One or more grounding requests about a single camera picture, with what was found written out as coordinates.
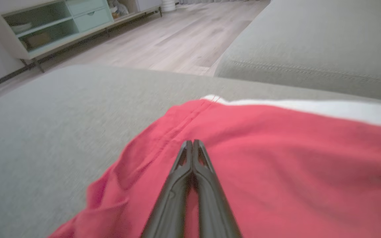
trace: drawer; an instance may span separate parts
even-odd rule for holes
[[[73,16],[104,6],[103,0],[67,0],[66,3]]]
[[[74,19],[79,32],[90,30],[109,21],[110,18],[108,17],[107,11],[105,9],[90,12]]]

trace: cabinet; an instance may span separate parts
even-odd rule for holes
[[[161,5],[161,0],[119,2],[127,6],[130,14],[115,20],[107,0],[56,0],[0,13],[0,42],[14,58],[36,59],[92,33],[154,11]]]

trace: cabinet door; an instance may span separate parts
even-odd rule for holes
[[[153,7],[161,6],[161,0],[137,0],[139,11],[143,12]]]

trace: gray sofa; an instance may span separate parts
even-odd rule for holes
[[[272,0],[215,75],[381,99],[381,0]]]
[[[0,237],[44,237],[85,207],[86,187],[126,143],[174,104],[343,99],[266,83],[110,67],[70,66],[0,98]]]

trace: white bowl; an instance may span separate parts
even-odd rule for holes
[[[25,30],[29,30],[30,28],[32,28],[32,23],[31,22],[28,22],[26,24],[23,24],[23,25],[15,25],[15,26],[11,26],[11,29],[14,31],[14,33],[18,34],[18,33],[21,33]]]

